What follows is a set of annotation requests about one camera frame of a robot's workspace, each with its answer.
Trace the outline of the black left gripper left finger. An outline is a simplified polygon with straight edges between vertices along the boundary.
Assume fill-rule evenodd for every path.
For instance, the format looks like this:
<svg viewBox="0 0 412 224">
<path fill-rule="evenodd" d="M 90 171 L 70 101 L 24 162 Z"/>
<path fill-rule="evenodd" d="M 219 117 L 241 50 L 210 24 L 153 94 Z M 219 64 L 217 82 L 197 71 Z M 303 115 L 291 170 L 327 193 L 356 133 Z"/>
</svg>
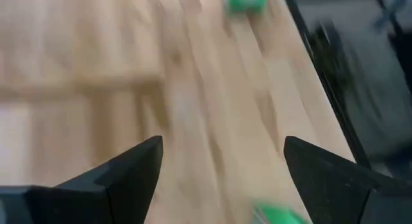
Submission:
<svg viewBox="0 0 412 224">
<path fill-rule="evenodd" d="M 160 175 L 153 136 L 54 187 L 1 187 L 1 223 L 143 223 Z"/>
</svg>

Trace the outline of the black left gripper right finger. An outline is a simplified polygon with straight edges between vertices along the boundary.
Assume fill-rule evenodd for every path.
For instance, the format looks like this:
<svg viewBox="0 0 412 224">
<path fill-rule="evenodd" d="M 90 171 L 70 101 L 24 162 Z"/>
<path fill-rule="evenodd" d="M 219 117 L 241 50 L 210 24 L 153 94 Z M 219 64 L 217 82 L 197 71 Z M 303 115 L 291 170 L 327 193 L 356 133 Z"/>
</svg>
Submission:
<svg viewBox="0 0 412 224">
<path fill-rule="evenodd" d="M 314 223 L 411 224 L 411 185 L 295 136 L 285 160 Z"/>
</svg>

